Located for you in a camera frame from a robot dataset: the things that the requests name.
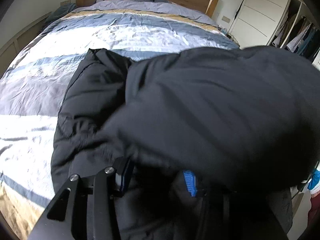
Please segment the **black puffer jacket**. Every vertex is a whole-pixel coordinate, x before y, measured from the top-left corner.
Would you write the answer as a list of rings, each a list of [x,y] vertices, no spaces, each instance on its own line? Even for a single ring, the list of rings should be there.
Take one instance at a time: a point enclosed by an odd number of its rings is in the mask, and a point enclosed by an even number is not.
[[[51,174],[59,191],[129,157],[128,192],[116,200],[123,239],[194,239],[201,198],[183,171],[231,198],[224,238],[265,239],[272,211],[292,226],[291,187],[319,159],[319,71],[269,46],[194,48],[133,61],[90,49],[58,113]]]

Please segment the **hanging clothes in wardrobe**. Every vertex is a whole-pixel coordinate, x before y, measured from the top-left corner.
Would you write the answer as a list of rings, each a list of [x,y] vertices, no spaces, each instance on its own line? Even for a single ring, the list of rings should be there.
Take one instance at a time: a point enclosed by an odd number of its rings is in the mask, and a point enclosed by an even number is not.
[[[319,53],[319,27],[306,16],[286,15],[270,45],[314,62]]]

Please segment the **striped bed duvet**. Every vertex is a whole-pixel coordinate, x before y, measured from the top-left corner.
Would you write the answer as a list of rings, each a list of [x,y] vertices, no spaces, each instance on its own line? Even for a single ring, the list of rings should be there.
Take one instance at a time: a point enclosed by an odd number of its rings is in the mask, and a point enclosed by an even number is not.
[[[164,2],[100,1],[48,25],[1,77],[1,214],[27,239],[54,196],[50,161],[67,85],[89,49],[135,61],[196,47],[236,48],[205,14]]]

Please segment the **dark blue folded blanket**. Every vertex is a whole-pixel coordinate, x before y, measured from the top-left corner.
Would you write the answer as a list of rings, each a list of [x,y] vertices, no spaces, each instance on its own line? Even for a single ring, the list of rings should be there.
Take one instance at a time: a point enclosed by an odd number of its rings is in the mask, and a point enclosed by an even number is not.
[[[61,5],[59,8],[57,8],[54,12],[52,12],[47,19],[44,22],[43,29],[48,27],[50,24],[55,22],[56,20],[66,16],[68,13],[76,9],[77,6],[75,3],[67,3],[64,5]]]

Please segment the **white wardrobe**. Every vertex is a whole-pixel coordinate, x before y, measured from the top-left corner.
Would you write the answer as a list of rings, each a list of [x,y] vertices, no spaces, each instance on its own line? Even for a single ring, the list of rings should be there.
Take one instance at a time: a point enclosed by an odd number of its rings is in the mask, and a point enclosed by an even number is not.
[[[271,46],[282,20],[293,14],[306,16],[319,27],[303,0],[243,0],[229,33],[241,49]],[[319,68],[319,53],[312,64]]]

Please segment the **beige louvered wall cabinet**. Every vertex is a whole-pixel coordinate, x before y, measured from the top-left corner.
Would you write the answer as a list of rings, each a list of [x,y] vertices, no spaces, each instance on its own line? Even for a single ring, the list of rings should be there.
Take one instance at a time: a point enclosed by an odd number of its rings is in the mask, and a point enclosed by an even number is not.
[[[7,71],[7,68],[19,54],[19,52],[28,45],[39,33],[46,19],[51,12],[41,16],[29,25],[15,34],[0,50],[0,75],[1,77]]]

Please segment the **beige wall socket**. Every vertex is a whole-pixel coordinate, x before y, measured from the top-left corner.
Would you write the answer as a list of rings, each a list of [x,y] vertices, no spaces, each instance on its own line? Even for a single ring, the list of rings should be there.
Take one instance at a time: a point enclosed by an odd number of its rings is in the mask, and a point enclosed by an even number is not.
[[[222,21],[226,22],[226,23],[230,23],[231,19],[230,18],[227,18],[226,16],[223,16],[221,18]]]

